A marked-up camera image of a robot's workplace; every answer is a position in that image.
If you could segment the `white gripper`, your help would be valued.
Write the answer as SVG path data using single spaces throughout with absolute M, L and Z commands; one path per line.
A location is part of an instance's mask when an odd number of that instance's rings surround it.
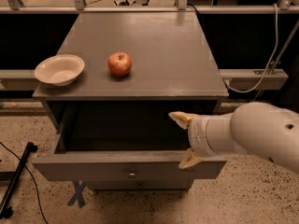
M 180 128 L 188 129 L 191 148 L 187 149 L 184 159 L 179 163 L 180 170 L 197 165 L 204 160 L 202 157 L 247 153 L 232 137 L 230 128 L 232 114 L 198 116 L 175 111 L 170 112 L 168 116 Z

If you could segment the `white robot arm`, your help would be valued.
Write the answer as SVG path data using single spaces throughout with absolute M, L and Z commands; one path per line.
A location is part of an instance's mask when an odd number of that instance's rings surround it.
M 181 169 L 208 157 L 252 154 L 299 173 L 299 115 L 289 109 L 252 102 L 224 115 L 176 111 L 169 117 L 188 132 Z

